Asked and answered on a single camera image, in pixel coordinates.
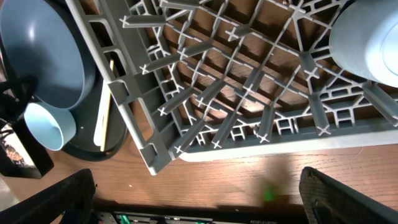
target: gray bowl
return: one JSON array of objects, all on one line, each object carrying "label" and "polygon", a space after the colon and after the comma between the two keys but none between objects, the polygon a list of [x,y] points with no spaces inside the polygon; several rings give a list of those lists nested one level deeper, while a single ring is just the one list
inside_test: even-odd
[{"label": "gray bowl", "polygon": [[71,109],[91,90],[94,60],[75,21],[59,5],[44,0],[5,0],[0,33],[16,74],[38,78],[38,99]]}]

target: dish rack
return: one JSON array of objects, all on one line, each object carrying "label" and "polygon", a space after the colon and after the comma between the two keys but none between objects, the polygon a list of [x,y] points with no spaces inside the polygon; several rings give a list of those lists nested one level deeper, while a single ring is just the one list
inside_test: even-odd
[{"label": "dish rack", "polygon": [[[210,161],[398,142],[397,89],[344,71],[328,50],[332,25],[352,1],[259,0],[240,22],[231,17],[246,10],[237,1],[98,0],[98,14],[79,0],[66,2],[152,175],[178,157]],[[286,13],[279,26],[260,29],[264,16],[279,12]],[[212,24],[202,28],[205,18]],[[96,23],[108,45],[98,40]],[[305,36],[311,26],[320,27],[315,38]],[[262,57],[253,56],[258,50]],[[109,54],[123,76],[110,70]],[[218,58],[221,68],[211,64]],[[290,106],[287,96],[298,103]],[[149,139],[133,101],[153,130]],[[248,116],[250,108],[256,111]]]}]

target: blue bowl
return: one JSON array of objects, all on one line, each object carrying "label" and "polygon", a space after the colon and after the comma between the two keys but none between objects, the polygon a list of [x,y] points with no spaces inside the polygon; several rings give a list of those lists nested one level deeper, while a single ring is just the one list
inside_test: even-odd
[{"label": "blue bowl", "polygon": [[76,134],[76,122],[68,110],[43,102],[29,103],[24,118],[33,137],[47,149],[59,151]]},{"label": "blue bowl", "polygon": [[90,92],[95,63],[64,8],[44,0],[5,0],[0,33],[16,74],[37,77],[38,99],[71,109]]}]

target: black object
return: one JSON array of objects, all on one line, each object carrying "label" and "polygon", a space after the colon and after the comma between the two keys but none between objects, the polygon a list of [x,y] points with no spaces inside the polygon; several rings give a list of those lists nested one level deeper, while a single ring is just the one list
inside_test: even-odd
[{"label": "black object", "polygon": [[0,212],[1,223],[88,223],[95,185],[89,169],[83,169],[23,202]]},{"label": "black object", "polygon": [[299,190],[310,224],[398,223],[398,212],[306,167]]},{"label": "black object", "polygon": [[[14,78],[0,83],[0,173],[2,175],[40,179],[54,167],[45,148],[35,140],[28,130],[24,119],[21,118],[36,86],[37,80],[34,77]],[[15,96],[7,94],[8,90],[11,90]],[[12,129],[1,131],[7,124]],[[4,144],[4,138],[14,133],[22,143],[23,150],[26,150],[32,159],[35,167],[18,166],[7,156],[6,150],[8,149]]]},{"label": "black object", "polygon": [[6,177],[24,177],[41,179],[48,171],[54,167],[46,149],[36,141],[25,124],[25,120],[20,119],[13,123],[12,128],[26,152],[32,159],[35,167],[20,167],[7,157],[4,145],[1,143],[0,149],[0,173]]},{"label": "black object", "polygon": [[303,215],[254,212],[221,212],[181,208],[148,208],[130,205],[92,209],[95,192],[91,171],[83,169],[40,193],[0,212],[4,223],[50,223],[63,211],[60,223],[157,223],[157,224],[363,224],[398,223],[398,212],[343,185],[314,168],[304,168],[300,194]]},{"label": "black object", "polygon": [[94,144],[94,131],[103,85],[101,75],[99,73],[96,75],[93,89],[88,96],[70,111],[76,122],[76,134],[62,148],[69,155],[86,161],[103,161],[111,158],[123,146],[127,134],[127,126],[115,102],[111,100],[105,151],[101,152],[101,148]]}]

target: black plate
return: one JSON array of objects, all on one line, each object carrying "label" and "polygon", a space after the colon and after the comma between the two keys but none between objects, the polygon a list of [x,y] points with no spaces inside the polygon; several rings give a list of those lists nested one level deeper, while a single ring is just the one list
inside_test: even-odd
[{"label": "black plate", "polygon": [[94,144],[93,138],[100,107],[102,84],[103,79],[97,73],[91,92],[76,108],[70,111],[76,121],[76,135],[62,150],[79,159],[87,161],[109,159],[119,151],[126,138],[126,124],[115,102],[111,100],[105,151],[101,152],[100,147]]}]

